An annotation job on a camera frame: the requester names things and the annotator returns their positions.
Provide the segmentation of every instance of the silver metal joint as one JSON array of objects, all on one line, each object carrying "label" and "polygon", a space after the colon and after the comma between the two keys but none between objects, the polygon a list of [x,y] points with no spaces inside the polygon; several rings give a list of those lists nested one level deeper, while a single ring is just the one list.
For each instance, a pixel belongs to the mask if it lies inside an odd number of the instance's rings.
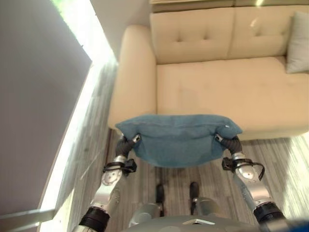
[{"label": "silver metal joint", "polygon": [[135,135],[135,137],[132,139],[132,141],[133,141],[134,143],[137,143],[140,139],[141,139],[140,134],[137,134],[137,135]]},{"label": "silver metal joint", "polygon": [[125,163],[127,160],[127,158],[123,155],[120,155],[120,156],[116,156],[114,159],[113,159],[113,162],[120,162],[120,163]]},{"label": "silver metal joint", "polygon": [[245,159],[245,158],[246,156],[241,152],[237,152],[232,155],[232,160],[239,160],[239,159]]}]

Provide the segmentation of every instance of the wall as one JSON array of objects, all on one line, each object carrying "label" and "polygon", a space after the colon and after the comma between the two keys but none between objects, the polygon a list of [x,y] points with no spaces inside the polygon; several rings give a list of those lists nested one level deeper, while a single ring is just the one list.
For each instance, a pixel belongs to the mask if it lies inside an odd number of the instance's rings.
[{"label": "wall", "polygon": [[116,57],[128,25],[149,26],[149,0],[91,0],[91,3]]},{"label": "wall", "polygon": [[0,1],[0,215],[38,207],[90,64],[50,0]]}]

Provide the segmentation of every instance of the wooden floor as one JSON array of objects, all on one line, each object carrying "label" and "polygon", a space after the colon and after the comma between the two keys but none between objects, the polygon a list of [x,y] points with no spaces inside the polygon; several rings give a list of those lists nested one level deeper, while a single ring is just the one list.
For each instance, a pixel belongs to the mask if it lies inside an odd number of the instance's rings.
[{"label": "wooden floor", "polygon": [[[71,197],[67,231],[72,231],[87,211],[100,184],[102,167],[114,156],[118,136],[108,130],[107,116],[115,70],[114,64],[105,68],[67,163],[57,203],[60,208]],[[309,218],[309,147],[306,137],[246,141],[243,150],[248,158],[265,165],[264,182],[285,215],[288,218]],[[154,202],[158,183],[165,187],[166,215],[188,215],[188,187],[192,181],[200,184],[201,196],[216,200],[225,217],[256,224],[232,174],[222,170],[220,159],[185,169],[156,168],[139,158],[135,157],[135,160],[138,170],[128,177],[126,194],[121,196],[121,204],[110,220],[108,232],[127,228],[134,210],[143,203]]]}]

